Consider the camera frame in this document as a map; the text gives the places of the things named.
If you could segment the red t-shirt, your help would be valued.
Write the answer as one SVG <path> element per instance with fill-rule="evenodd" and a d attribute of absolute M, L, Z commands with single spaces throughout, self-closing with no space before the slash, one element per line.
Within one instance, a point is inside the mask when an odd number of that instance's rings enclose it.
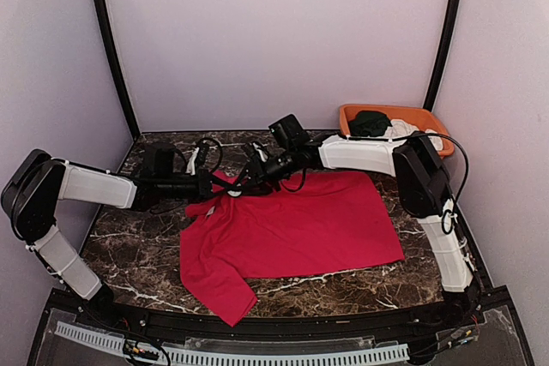
<path fill-rule="evenodd" d="M 257 302 L 248 279 L 382 266 L 404 258 L 381 195 L 360 171 L 311 173 L 304 187 L 265 196 L 218 196 L 185 209 L 180 278 L 233 327 Z"/>

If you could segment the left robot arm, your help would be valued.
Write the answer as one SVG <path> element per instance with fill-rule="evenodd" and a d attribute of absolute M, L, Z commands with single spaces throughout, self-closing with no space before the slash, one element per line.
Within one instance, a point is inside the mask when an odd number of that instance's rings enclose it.
<path fill-rule="evenodd" d="M 170 143 L 145 149 L 138 176 L 53 158 L 34 149 L 8 181 L 1 207 L 14 234 L 35 253 L 51 274 L 88 302 L 88 315 L 103 328 L 121 321 L 112 290 L 87 265 L 60 231 L 59 201 L 83 201 L 119 209 L 147 211 L 164 199 L 206 201 L 214 187 L 228 183 L 205 166 L 209 146 L 200 141 L 190 158 Z"/>

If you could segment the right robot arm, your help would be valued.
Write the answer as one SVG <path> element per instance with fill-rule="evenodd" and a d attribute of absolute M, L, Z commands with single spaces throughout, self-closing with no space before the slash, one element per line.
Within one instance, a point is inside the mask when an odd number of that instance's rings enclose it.
<path fill-rule="evenodd" d="M 447 327 L 469 315 L 462 294 L 474 280 L 474 266 L 458 238 L 459 192 L 431 143 L 432 133 L 414 131 L 396 138 L 354 137 L 340 132 L 312 138 L 289 114 L 269 127 L 282 153 L 271 156 L 259 143 L 247 144 L 248 163 L 232 183 L 230 195 L 266 195 L 297 171 L 312 169 L 373 171 L 395 178 L 404 211 L 427 235 L 441 273 L 442 287 L 455 293 L 442 302 L 437 318 Z"/>

